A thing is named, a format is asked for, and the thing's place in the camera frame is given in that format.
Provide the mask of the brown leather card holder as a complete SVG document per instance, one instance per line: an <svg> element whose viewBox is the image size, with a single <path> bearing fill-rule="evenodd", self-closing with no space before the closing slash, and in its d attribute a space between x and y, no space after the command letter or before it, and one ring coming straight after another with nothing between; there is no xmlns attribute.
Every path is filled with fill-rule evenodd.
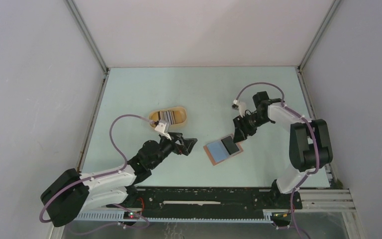
<svg viewBox="0 0 382 239"><path fill-rule="evenodd" d="M209 161L211 162L211 164L213 166L218 165L218 164L224 162L225 160L232 158L232 157L243 152L243 148L241 147L240 143L237 143L238 146L240 147L241 151L236 153L236 154L229 155L226 152L225 147L223 146L223 144L220 141L223 138L224 137L222 137L216 141L210 142L203 147L205 153L207 154L207 156L209 158Z"/></svg>

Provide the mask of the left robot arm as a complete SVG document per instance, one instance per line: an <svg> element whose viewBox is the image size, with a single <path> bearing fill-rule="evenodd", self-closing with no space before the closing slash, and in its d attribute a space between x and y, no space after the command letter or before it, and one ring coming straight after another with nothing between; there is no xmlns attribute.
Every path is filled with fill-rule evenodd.
<svg viewBox="0 0 382 239"><path fill-rule="evenodd" d="M72 222L80 213L95 208L118 204L132 207L137 202L135 185L151 176L170 154L188 156L196 138L184 138L171 132L159 141L143 143L126 164L94 173L79 173L71 168L64 171L40 196L44 208L39 219L61 227Z"/></svg>

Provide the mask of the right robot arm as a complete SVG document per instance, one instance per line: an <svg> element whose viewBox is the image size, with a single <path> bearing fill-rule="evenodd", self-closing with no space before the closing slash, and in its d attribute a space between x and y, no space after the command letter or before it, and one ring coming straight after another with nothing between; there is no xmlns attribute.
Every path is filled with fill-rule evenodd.
<svg viewBox="0 0 382 239"><path fill-rule="evenodd" d="M275 208L289 202L289 195L301 184L333 159L328 126L323 119L307 118L288 107L282 99L271 99L267 92L253 96L255 111L247 110L246 104L238 99L232 108L239 116L233 119L233 141L239 143L253 136L257 128L270 122L282 126L289 133L290 165L284 175L273 183L269 200Z"/></svg>

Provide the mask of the yellow oval card tray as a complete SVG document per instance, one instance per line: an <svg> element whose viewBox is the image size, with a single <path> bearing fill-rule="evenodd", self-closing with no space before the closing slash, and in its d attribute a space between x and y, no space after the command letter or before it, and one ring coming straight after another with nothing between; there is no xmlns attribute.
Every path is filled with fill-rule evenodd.
<svg viewBox="0 0 382 239"><path fill-rule="evenodd" d="M179 128L186 125L188 115L184 107L176 106L152 111L148 119L152 121L164 120L170 124L170 128Z"/></svg>

